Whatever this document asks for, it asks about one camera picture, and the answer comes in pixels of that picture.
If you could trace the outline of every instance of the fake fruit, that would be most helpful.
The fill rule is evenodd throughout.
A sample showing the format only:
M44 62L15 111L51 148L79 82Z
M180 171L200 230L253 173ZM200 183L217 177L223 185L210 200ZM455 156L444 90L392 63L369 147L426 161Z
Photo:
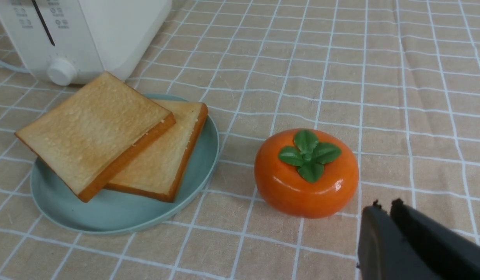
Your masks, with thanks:
M268 138L254 163L257 189L274 209L303 218L324 218L353 197L359 168L342 141L312 129L291 129Z

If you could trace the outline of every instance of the plate rim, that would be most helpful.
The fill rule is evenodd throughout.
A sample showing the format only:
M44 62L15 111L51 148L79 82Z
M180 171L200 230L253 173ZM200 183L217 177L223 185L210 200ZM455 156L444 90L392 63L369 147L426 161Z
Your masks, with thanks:
M163 97L172 96L172 99L174 99L176 101L190 102L190 101L188 101L188 100L186 100L182 97L174 96L174 95L170 95L170 94L144 93L142 95L145 96L146 98L157 99L157 100L160 100L160 99L165 100ZM45 216L49 221L53 222L55 225L57 225L59 227L62 227L64 229L74 231L74 232L79 232L79 233L82 233L82 234L89 234L89 235L96 235L96 236L100 236L100 235L123 235L123 234L128 234L128 233L140 232L140 231L146 230L150 227L153 227L155 225L158 225L158 224L168 220L170 217L179 213L179 211L181 211L183 208L188 206L188 204L190 204L192 202L192 200L195 199L195 197L197 197L197 195L200 193L200 191L202 189L204 189L204 187L208 183L210 183L210 181L211 181L211 176L212 176L212 174L215 170L215 167L217 167L217 162L219 160L219 152L220 152L220 146L221 145L220 145L219 130L217 129L217 125L215 124L214 120L210 117L210 115L207 116L207 120L212 123L213 128L216 131L216 138L217 138L217 148L216 148L216 153L215 153L215 158L214 158L212 168L209 170L209 172L208 172L207 176L205 177L204 181L201 182L200 186L195 191L193 191L193 193L191 193L191 195L189 195L187 198L185 198L183 200L183 202L176 205L175 207L173 207L169 211L161 214L160 216L157 216L157 217L155 217L151 220L148 220L144 223L140 223L140 224L132 226L132 227L126 227L126 228L123 228L123 229L110 230L110 231L80 230L80 229L76 229L76 228L73 228L73 227L63 225L62 223L60 223L60 222L56 221L55 219L51 218L48 214L45 213L45 211L43 211L43 209L40 207L39 203L37 202L37 199L36 199L37 194L34 194L35 193L34 192L34 188L35 188L34 187L35 186L35 183L34 183L35 176L34 176L34 174L37 175L37 173L39 171L38 167L37 167L37 163L38 163L38 161L40 161L39 158L36 158L34 163L33 163L33 168L32 168L32 171L30 173L30 179L29 179L30 194L32 196L34 204L35 204L36 208L40 211L40 213L43 216Z

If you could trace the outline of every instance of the toaster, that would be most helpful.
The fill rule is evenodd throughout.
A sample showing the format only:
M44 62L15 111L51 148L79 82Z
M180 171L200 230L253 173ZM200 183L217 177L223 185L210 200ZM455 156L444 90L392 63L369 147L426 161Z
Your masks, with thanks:
M171 7L172 0L0 0L0 21L30 74L67 86L104 71L125 81Z

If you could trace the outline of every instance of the bread slice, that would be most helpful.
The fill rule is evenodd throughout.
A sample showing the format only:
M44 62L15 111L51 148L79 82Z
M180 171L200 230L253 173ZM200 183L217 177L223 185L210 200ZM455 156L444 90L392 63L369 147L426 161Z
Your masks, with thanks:
M105 72L15 135L88 202L174 123L172 112Z
M106 189L174 202L208 115L204 103L154 100L174 113L176 124L113 177Z

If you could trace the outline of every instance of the toaster control button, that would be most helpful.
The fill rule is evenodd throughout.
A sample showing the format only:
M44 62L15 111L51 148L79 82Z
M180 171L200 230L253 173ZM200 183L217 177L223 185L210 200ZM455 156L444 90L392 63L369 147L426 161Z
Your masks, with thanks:
M77 77L76 68L66 59L57 58L48 67L48 77L59 86L67 86Z

